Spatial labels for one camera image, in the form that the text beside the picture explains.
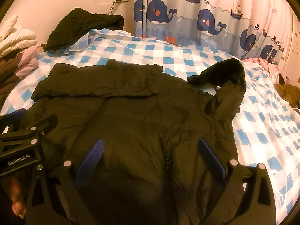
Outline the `person's left hand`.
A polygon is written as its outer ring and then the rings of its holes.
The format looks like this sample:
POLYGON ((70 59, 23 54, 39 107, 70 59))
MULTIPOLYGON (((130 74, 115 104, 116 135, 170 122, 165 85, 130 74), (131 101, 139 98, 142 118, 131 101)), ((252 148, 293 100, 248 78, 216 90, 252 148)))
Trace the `person's left hand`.
POLYGON ((12 212, 21 219, 26 215, 26 204, 22 193, 21 180, 18 175, 6 177, 2 184, 4 192, 12 202, 12 212))

